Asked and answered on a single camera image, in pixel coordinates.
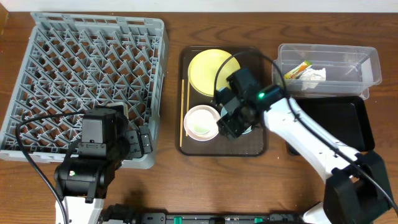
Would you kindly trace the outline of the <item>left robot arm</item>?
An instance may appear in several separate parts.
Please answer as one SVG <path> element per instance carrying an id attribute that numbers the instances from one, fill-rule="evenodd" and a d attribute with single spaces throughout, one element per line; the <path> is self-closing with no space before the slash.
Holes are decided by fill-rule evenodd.
<path id="1" fill-rule="evenodd" d="M 70 144 L 55 169 L 59 223 L 140 223 L 140 215 L 128 205 L 104 208 L 108 187 L 123 160 L 141 159 L 153 151 L 149 128 L 128 126 L 122 105 L 85 112 L 81 138 Z"/>

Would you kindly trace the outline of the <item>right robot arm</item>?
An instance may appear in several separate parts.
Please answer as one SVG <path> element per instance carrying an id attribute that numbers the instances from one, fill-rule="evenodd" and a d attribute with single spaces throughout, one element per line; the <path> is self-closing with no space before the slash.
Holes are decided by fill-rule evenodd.
<path id="1" fill-rule="evenodd" d="M 339 141 L 306 114 L 279 85 L 263 87 L 248 69 L 214 90 L 214 104 L 226 110 L 218 122 L 230 139 L 259 123 L 289 143 L 325 183 L 323 202 L 307 210 L 303 223 L 372 223 L 397 209 L 383 159 Z"/>

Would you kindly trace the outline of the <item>pink white bowl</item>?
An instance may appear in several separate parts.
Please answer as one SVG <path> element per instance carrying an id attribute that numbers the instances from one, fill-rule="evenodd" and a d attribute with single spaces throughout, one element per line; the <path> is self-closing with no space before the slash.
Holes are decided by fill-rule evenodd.
<path id="1" fill-rule="evenodd" d="M 183 120 L 186 135 L 196 141 L 209 141 L 215 138 L 219 131 L 217 121 L 220 113 L 212 106 L 198 105 L 189 109 Z"/>

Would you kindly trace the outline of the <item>white paper napkin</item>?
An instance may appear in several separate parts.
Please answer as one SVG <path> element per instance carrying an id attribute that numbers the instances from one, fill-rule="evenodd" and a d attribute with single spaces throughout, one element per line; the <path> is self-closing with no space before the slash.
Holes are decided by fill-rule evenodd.
<path id="1" fill-rule="evenodd" d="M 320 82 L 326 80 L 326 69 L 306 68 L 298 79 L 302 81 L 302 90 L 314 89 Z"/>

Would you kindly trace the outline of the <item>green orange snack wrapper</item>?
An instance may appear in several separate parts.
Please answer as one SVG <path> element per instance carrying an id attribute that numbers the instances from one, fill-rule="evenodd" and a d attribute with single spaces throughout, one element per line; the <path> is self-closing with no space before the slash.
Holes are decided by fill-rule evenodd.
<path id="1" fill-rule="evenodd" d="M 303 61 L 301 64 L 297 65 L 291 71 L 287 72 L 284 75 L 284 79 L 286 80 L 294 80 L 299 77 L 307 68 L 312 66 L 312 62 L 308 60 Z"/>

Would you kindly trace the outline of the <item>light blue bowl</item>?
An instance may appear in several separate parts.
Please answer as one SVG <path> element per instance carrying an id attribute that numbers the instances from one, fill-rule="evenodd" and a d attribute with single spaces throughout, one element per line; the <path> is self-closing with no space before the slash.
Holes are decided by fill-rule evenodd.
<path id="1" fill-rule="evenodd" d="M 239 111 L 229 113 L 225 107 L 221 109 L 221 118 L 217 121 L 217 125 L 220 134 L 232 139 L 248 134 L 254 129 L 254 125 L 249 126 Z"/>

